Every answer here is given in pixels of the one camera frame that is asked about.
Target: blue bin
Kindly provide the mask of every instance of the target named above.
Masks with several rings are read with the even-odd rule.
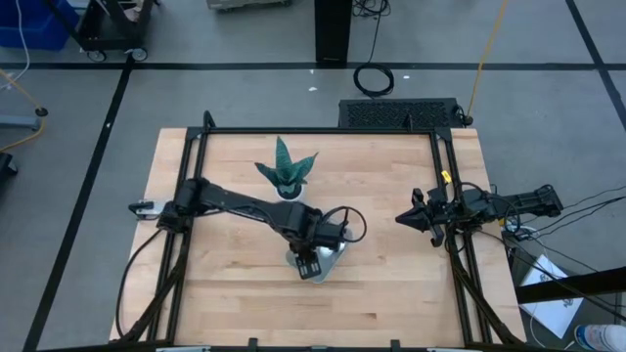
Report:
[[[74,26],[78,15],[66,0],[57,0],[57,8]],[[43,0],[20,0],[23,37],[28,49],[59,51],[66,45],[69,33],[52,15]],[[18,8],[15,0],[0,0],[0,46],[21,48]]]

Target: green leaf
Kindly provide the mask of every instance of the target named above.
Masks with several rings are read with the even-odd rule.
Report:
[[[291,166],[290,151],[287,149],[287,145],[280,136],[276,137],[276,168],[280,170]]]
[[[293,171],[290,151],[287,149],[287,145],[283,142],[283,139],[278,136],[276,137],[276,172],[278,173],[280,182],[282,184],[288,184]]]
[[[306,175],[308,175],[313,168],[315,157],[317,157],[317,153],[315,153],[315,155],[313,156],[306,157],[293,165],[295,170],[291,175],[290,183],[302,184],[302,181],[304,181]]]
[[[256,166],[258,172],[260,172],[261,175],[265,176],[270,181],[270,183],[274,185],[274,187],[278,187],[282,183],[280,182],[275,169],[268,167],[260,162],[255,162],[254,165]]]

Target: cart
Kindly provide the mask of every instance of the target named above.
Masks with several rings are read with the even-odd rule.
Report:
[[[158,0],[143,1],[137,22],[124,15],[124,10],[136,6],[132,1],[90,0],[77,29],[59,11],[53,0],[43,1],[92,62],[104,62],[108,50],[130,53],[137,62],[148,58],[148,51],[143,47],[144,37],[153,5],[160,5]]]

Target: potted plant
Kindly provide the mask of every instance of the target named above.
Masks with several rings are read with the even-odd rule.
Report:
[[[281,137],[276,138],[276,168],[256,162],[256,168],[276,188],[278,197],[286,201],[301,201],[304,197],[304,179],[311,168],[315,157],[306,157],[298,162],[291,162],[290,151]]]

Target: white bottle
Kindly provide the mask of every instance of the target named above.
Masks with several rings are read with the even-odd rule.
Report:
[[[578,326],[574,329],[574,338],[588,350],[626,352],[626,328],[622,326]]]

